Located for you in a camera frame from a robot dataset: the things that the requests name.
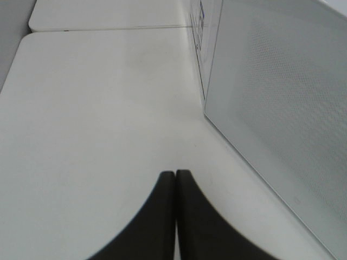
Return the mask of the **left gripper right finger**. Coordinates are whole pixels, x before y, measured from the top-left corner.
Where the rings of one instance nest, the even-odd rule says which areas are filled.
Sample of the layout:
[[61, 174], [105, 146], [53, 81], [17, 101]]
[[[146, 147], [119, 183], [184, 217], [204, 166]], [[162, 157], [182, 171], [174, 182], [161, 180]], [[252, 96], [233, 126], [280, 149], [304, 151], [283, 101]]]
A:
[[189, 170], [176, 172], [176, 219], [181, 259], [273, 259], [215, 210]]

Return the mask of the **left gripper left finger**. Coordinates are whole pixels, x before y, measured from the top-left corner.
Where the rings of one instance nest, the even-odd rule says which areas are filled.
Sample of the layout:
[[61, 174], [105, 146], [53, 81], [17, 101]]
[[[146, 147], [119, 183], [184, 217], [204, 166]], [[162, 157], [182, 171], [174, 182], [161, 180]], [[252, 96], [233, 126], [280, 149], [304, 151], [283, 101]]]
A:
[[141, 209], [90, 259], [174, 259], [175, 174], [160, 173]]

